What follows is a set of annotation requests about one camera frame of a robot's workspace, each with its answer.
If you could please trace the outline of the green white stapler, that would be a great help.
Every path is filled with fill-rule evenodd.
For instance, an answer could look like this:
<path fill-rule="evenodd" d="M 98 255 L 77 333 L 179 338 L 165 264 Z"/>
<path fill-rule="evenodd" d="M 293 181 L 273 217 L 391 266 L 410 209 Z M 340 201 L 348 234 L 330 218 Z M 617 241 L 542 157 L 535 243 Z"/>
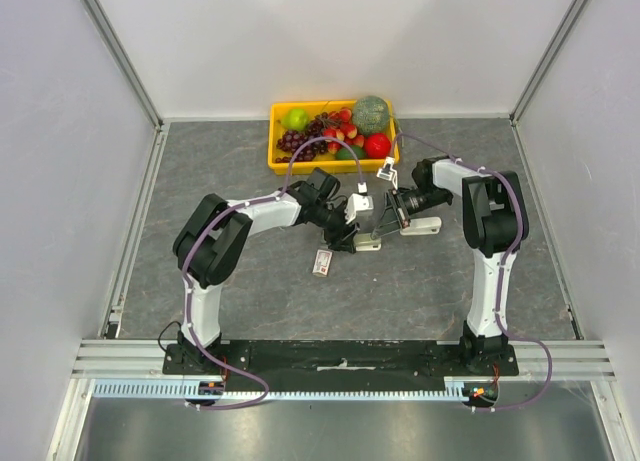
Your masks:
<path fill-rule="evenodd" d="M 359 233 L 353 238 L 356 252 L 375 252 L 382 247 L 380 238 L 374 238 L 370 233 Z"/>

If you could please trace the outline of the white rectangular case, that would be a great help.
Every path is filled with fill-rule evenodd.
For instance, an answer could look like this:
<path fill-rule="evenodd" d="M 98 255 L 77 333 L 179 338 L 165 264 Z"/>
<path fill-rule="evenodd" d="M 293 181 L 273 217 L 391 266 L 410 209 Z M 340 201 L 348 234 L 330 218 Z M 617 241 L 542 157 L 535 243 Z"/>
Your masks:
<path fill-rule="evenodd" d="M 400 230 L 401 236 L 427 236 L 440 232 L 442 220 L 440 217 L 426 217 L 412 219 L 407 227 Z"/>

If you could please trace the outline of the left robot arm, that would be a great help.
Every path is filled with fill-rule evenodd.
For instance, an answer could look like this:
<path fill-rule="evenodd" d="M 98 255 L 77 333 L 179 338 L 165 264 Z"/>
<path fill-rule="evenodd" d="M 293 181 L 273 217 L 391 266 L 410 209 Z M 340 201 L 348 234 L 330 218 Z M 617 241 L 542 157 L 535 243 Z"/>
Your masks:
<path fill-rule="evenodd" d="M 349 197 L 339 197 L 339 187 L 336 177 L 316 168 L 308 179 L 264 197 L 231 201 L 210 194 L 202 199 L 173 245 L 185 287 L 177 346 L 196 373 L 218 366 L 221 292 L 250 236 L 311 223 L 323 230 L 328 249 L 356 251 L 356 218 L 373 202 L 364 183 Z"/>

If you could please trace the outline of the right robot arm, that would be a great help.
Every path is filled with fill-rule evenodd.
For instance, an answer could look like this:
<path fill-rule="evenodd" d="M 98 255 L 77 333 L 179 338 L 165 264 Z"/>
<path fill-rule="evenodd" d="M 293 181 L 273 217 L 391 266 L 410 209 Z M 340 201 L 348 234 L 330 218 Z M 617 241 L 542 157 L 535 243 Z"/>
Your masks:
<path fill-rule="evenodd" d="M 412 171 L 415 186 L 401 188 L 394 162 L 386 158 L 377 177 L 392 183 L 372 237 L 391 233 L 423 236 L 440 230 L 437 218 L 418 215 L 436 206 L 462 202 L 464 239 L 474 259 L 472 302 L 459 342 L 444 348 L 449 360 L 477 375 L 511 355 L 506 334 L 506 299 L 512 266 L 529 232 L 519 178 L 460 158 L 431 158 Z"/>

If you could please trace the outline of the red white staple box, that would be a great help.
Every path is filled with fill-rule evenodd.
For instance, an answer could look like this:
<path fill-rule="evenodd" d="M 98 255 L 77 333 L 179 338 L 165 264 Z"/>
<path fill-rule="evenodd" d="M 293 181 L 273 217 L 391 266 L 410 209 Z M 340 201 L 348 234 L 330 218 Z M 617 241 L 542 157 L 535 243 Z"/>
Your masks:
<path fill-rule="evenodd" d="M 333 252 L 328 249 L 318 249 L 314 259 L 312 274 L 319 277 L 327 277 L 330 270 Z"/>

